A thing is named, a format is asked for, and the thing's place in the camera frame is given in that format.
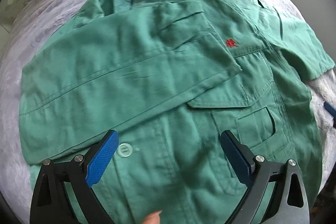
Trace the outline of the person's hand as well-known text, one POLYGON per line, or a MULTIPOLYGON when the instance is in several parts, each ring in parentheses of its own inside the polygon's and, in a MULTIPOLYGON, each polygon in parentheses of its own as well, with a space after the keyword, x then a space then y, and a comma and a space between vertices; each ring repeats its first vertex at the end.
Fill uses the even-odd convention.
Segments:
POLYGON ((161 215, 162 211, 155 211, 149 215, 147 215, 145 217, 145 219, 141 222, 141 224, 160 224, 161 223, 161 219, 160 219, 160 215, 161 215))

